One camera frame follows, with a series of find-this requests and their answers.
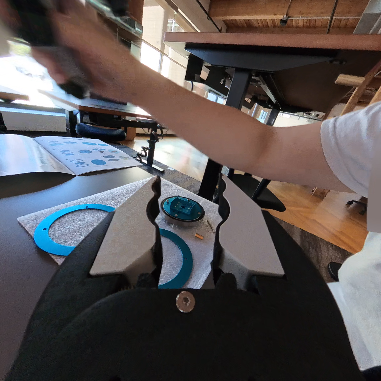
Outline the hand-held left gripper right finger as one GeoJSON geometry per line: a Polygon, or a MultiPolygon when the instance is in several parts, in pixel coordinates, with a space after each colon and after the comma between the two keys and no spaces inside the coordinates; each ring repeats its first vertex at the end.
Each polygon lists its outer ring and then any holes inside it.
{"type": "Polygon", "coordinates": [[[247,290],[254,276],[283,278],[261,208],[226,175],[218,182],[218,214],[212,259],[213,282],[232,274],[238,289],[247,290]]]}

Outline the blue round bearing base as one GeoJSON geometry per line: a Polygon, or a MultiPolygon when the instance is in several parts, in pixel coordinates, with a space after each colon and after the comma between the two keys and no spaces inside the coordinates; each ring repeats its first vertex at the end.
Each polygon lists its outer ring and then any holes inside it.
{"type": "Polygon", "coordinates": [[[203,221],[205,210],[201,204],[190,198],[170,196],[161,201],[160,214],[170,224],[193,227],[203,221]]]}

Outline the person's right hand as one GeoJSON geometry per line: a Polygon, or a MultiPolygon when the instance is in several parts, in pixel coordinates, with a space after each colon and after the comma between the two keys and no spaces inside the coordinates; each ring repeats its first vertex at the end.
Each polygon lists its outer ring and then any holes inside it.
{"type": "Polygon", "coordinates": [[[49,10],[53,46],[33,46],[32,56],[67,94],[91,93],[117,102],[137,104],[139,62],[121,44],[96,11],[81,1],[58,1],[49,10]]]}

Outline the wooden staircase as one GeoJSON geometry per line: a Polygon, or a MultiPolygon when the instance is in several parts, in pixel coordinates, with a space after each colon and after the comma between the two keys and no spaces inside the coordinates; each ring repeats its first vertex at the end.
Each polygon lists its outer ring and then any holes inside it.
{"type": "Polygon", "coordinates": [[[377,76],[380,73],[380,70],[381,62],[379,61],[364,77],[346,74],[340,74],[337,77],[335,84],[352,86],[354,88],[354,91],[350,96],[348,102],[346,103],[344,109],[342,110],[340,116],[352,112],[355,109],[356,105],[360,101],[360,98],[367,90],[369,84],[374,80],[375,76],[377,76]]]}

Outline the person's black shoe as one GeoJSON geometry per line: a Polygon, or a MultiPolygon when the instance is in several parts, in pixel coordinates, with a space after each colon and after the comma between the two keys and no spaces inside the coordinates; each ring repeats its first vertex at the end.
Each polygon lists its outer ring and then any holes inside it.
{"type": "Polygon", "coordinates": [[[342,266],[342,263],[331,261],[327,265],[327,271],[331,279],[335,282],[339,282],[339,270],[342,266]]]}

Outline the dark desk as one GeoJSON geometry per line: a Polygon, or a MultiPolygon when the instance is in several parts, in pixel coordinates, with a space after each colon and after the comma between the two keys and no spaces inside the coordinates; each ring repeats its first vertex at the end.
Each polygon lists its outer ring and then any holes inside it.
{"type": "Polygon", "coordinates": [[[368,74],[380,64],[380,35],[311,35],[166,32],[164,42],[188,55],[186,80],[196,81],[210,64],[219,93],[222,69],[234,70],[226,104],[241,109],[246,93],[259,83],[272,108],[279,111],[330,112],[346,94],[334,83],[340,73],[368,74]]]}
{"type": "Polygon", "coordinates": [[[135,166],[80,176],[58,172],[1,176],[1,380],[17,356],[38,299],[58,268],[17,219],[156,174],[135,166]]]}
{"type": "Polygon", "coordinates": [[[154,165],[155,144],[163,137],[163,127],[147,112],[132,104],[118,104],[103,99],[78,99],[69,94],[60,94],[50,91],[40,93],[48,96],[55,104],[64,109],[66,131],[68,136],[77,137],[75,126],[81,122],[104,128],[124,130],[128,128],[143,128],[150,132],[148,147],[142,148],[142,153],[135,157],[140,163],[147,165],[160,174],[164,169],[154,165]]]}
{"type": "Polygon", "coordinates": [[[29,101],[29,96],[1,85],[0,99],[6,103],[12,103],[15,100],[29,101]]]}

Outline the large window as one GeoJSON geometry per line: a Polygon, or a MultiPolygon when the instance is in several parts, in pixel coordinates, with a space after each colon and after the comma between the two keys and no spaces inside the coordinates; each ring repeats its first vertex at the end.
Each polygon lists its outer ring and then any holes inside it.
{"type": "Polygon", "coordinates": [[[190,31],[187,22],[166,1],[145,0],[142,27],[141,63],[187,87],[184,79],[188,59],[164,44],[166,32],[190,31]]]}
{"type": "Polygon", "coordinates": [[[7,41],[9,54],[0,59],[0,84],[17,92],[26,94],[28,101],[16,103],[38,107],[53,107],[55,104],[42,91],[65,94],[51,78],[47,69],[31,55],[31,49],[25,44],[7,41]]]}

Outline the white foam sheet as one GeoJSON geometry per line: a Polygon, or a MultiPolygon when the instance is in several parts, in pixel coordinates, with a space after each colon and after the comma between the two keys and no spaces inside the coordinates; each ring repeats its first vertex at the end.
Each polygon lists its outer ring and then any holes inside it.
{"type": "MultiPolygon", "coordinates": [[[[82,205],[82,204],[102,204],[113,208],[119,207],[130,198],[148,179],[143,179],[118,188],[114,188],[101,193],[80,198],[68,203],[63,203],[55,207],[30,213],[18,217],[17,221],[31,235],[34,235],[36,227],[46,217],[61,209],[82,205]]],[[[197,201],[205,210],[205,217],[198,226],[182,227],[175,226],[166,221],[161,215],[156,218],[156,223],[160,228],[174,232],[180,236],[190,248],[193,258],[192,273],[184,285],[185,288],[202,288],[211,271],[211,261],[213,258],[214,233],[207,224],[209,220],[214,228],[221,221],[218,214],[218,205],[199,197],[198,195],[181,188],[161,178],[161,197],[159,202],[170,196],[184,196],[197,201]],[[204,236],[200,240],[194,236],[195,233],[204,236]]],[[[102,210],[79,210],[60,217],[51,225],[49,236],[61,245],[75,246],[107,215],[102,210]]],[[[164,263],[160,276],[160,284],[171,280],[181,268],[181,252],[177,245],[166,237],[162,237],[164,263]]]]}

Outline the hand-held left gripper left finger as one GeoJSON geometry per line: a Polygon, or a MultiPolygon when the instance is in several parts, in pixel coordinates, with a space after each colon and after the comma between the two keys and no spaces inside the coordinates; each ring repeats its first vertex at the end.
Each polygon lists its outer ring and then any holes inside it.
{"type": "Polygon", "coordinates": [[[124,275],[137,285],[142,274],[151,274],[159,285],[163,250],[159,226],[161,179],[150,178],[114,213],[98,254],[89,271],[91,276],[124,275]]]}

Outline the printed instruction manual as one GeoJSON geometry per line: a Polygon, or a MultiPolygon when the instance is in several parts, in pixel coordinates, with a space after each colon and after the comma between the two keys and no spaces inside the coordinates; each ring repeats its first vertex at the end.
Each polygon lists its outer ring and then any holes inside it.
{"type": "Polygon", "coordinates": [[[4,134],[0,137],[0,175],[65,173],[75,176],[142,165],[97,139],[4,134]]]}

